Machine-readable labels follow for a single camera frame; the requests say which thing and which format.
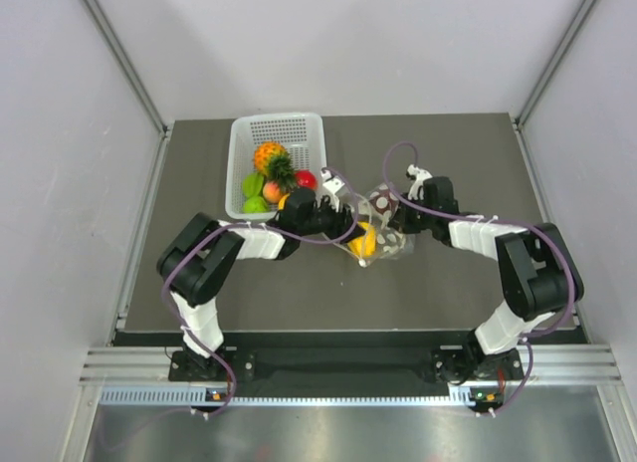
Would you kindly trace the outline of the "polka dot zip bag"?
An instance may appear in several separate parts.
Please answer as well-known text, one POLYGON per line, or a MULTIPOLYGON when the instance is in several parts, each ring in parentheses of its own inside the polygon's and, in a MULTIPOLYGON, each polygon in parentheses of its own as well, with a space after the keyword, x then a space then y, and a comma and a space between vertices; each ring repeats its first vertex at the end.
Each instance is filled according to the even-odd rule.
POLYGON ((371 258, 367 259, 357 258, 347 247, 347 243, 349 241, 347 243, 341 242, 336 244, 337 248, 343 250, 349 256, 354 258, 363 268, 370 266, 377 260, 397 260, 410 255, 413 253, 415 246, 415 237, 413 235, 405 235, 394 230, 389 226, 392 218, 388 222, 385 222, 374 212, 368 200, 369 194, 372 190, 365 195, 357 194, 355 199, 352 199, 349 195, 347 195, 345 197, 345 202, 350 203, 355 201, 357 203, 358 223, 364 221, 375 227, 377 233, 375 254, 371 258))

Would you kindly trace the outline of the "yellow fake bell pepper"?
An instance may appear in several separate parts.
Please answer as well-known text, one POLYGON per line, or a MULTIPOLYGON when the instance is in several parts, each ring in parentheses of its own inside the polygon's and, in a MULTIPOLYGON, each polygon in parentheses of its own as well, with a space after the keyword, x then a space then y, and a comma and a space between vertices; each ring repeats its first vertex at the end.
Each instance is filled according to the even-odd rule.
POLYGON ((371 258, 376 252, 377 233, 375 227, 368 222, 361 221, 358 223, 358 228, 362 231, 362 234, 350 240, 347 243, 347 247, 357 258, 371 258))

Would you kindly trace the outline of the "orange fake pineapple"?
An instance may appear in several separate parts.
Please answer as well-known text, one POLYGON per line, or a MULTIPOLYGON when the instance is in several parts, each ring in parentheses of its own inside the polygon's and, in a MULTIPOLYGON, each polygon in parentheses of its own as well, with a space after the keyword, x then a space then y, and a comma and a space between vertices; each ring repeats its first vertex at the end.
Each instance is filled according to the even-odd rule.
POLYGON ((275 141, 265 141, 254 151, 253 162, 256 170, 269 181, 275 181, 286 193, 296 187, 295 168, 290 154, 284 146, 275 141))

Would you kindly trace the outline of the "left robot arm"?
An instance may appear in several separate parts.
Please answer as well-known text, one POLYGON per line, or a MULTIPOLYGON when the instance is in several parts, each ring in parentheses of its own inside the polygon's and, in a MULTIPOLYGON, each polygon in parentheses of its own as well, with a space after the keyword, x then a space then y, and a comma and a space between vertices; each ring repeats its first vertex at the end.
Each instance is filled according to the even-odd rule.
POLYGON ((235 262, 282 261, 303 241, 311 242, 312 235, 324 236, 327 244, 345 245, 365 233, 352 206, 330 196, 317 197, 307 188, 293 191, 264 224, 228 223, 196 214, 156 263, 162 292, 171 297, 184 327, 182 346, 193 369, 208 379, 225 369, 216 297, 235 262))

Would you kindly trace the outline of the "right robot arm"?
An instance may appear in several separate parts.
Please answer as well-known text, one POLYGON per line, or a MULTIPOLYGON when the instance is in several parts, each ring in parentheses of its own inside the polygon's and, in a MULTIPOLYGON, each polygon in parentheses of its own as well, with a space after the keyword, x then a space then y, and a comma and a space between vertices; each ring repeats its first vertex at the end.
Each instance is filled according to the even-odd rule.
POLYGON ((504 301, 473 329, 461 352, 438 373, 455 383, 485 378, 509 356, 519 338, 584 296, 584 285, 561 233, 552 223, 532 228, 496 217, 462 213, 451 180, 409 167, 411 187, 399 197, 390 226, 404 234, 429 231, 438 242, 498 263, 504 301))

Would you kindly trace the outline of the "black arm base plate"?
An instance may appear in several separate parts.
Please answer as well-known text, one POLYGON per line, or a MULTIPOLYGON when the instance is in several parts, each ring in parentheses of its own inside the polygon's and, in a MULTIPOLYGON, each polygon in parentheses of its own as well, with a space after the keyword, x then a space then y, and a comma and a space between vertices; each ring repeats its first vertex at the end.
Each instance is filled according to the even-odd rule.
POLYGON ((177 332, 119 332, 118 348, 156 348, 168 367, 160 377, 233 391, 243 396, 440 395, 445 386, 485 383, 495 392, 524 376, 524 357, 550 347, 581 346, 581 329, 540 337, 515 348, 489 371, 455 383, 440 376, 442 362, 461 352, 461 331, 229 332, 207 369, 183 350, 177 332))

